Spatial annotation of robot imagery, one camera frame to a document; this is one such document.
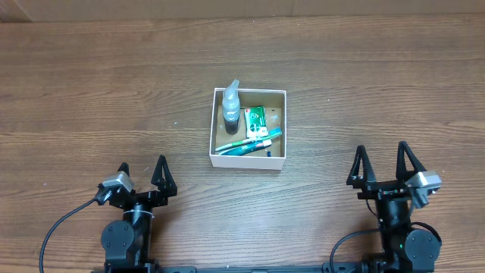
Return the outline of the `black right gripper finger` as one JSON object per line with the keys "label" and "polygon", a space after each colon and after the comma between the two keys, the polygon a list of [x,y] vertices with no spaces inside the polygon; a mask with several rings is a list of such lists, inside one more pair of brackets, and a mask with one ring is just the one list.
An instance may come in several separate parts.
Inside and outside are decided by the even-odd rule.
{"label": "black right gripper finger", "polygon": [[396,179],[407,181],[420,171],[427,169],[416,158],[406,141],[399,142],[396,162]]}
{"label": "black right gripper finger", "polygon": [[366,149],[363,145],[360,145],[356,149],[354,162],[346,184],[353,188],[370,188],[376,182],[377,180]]}

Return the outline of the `white green toothpaste tube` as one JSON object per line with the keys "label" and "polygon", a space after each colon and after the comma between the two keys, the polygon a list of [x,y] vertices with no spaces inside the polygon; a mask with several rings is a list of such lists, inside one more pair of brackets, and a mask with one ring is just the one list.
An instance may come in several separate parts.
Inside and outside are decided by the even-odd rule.
{"label": "white green toothpaste tube", "polygon": [[219,152],[218,155],[234,155],[242,156],[251,152],[255,152],[272,145],[272,140],[257,140],[251,143],[247,143],[232,149],[224,150]]}

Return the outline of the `green white toothbrush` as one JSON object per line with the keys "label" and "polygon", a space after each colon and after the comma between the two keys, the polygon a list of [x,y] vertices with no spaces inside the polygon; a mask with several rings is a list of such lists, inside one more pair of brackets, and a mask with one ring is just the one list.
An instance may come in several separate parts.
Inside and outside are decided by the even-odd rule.
{"label": "green white toothbrush", "polygon": [[281,134],[282,134],[282,130],[278,127],[278,128],[273,129],[273,130],[270,130],[269,134],[267,136],[257,136],[257,137],[252,137],[252,138],[240,140],[240,141],[233,142],[233,143],[228,143],[226,145],[222,145],[222,146],[217,147],[215,149],[215,151],[220,152],[220,151],[223,151],[223,150],[226,150],[226,149],[241,146],[241,145],[251,143],[251,142],[255,142],[255,141],[272,140],[272,139],[279,137]]}

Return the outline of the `clear soap pump bottle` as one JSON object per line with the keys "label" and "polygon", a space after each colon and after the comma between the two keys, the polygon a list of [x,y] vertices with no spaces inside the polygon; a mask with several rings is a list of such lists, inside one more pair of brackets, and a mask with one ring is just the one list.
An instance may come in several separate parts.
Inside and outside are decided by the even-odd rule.
{"label": "clear soap pump bottle", "polygon": [[222,112],[224,118],[224,126],[228,134],[234,135],[239,130],[239,80],[234,79],[233,82],[223,91]]}

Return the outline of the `green soap bar pack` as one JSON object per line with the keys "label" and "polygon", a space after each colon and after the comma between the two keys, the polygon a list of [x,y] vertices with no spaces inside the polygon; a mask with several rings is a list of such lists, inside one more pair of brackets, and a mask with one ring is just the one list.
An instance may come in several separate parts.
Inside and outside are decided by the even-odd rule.
{"label": "green soap bar pack", "polygon": [[246,136],[248,138],[265,137],[268,135],[264,106],[246,108],[244,110],[244,116],[246,122]]}

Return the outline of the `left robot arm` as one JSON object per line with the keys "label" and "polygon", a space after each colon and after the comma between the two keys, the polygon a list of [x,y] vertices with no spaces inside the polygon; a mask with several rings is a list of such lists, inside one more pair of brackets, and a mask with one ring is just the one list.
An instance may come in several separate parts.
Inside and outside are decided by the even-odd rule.
{"label": "left robot arm", "polygon": [[158,262],[149,257],[153,209],[166,206],[168,199],[177,195],[163,155],[158,158],[151,184],[156,186],[154,190],[135,191],[126,162],[99,184],[95,195],[98,205],[107,203],[123,210],[122,219],[109,223],[101,235],[105,272],[160,272]]}

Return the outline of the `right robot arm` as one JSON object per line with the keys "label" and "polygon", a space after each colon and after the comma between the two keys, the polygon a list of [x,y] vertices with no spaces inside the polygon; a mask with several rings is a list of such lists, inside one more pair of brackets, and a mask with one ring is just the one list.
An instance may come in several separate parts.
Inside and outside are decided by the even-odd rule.
{"label": "right robot arm", "polygon": [[443,241],[428,224],[411,220],[415,209],[429,204],[441,188],[438,173],[428,171],[407,142],[398,145],[396,179],[377,181],[365,147],[356,149],[346,183],[357,196],[375,203],[382,252],[362,256],[357,272],[432,272]]}

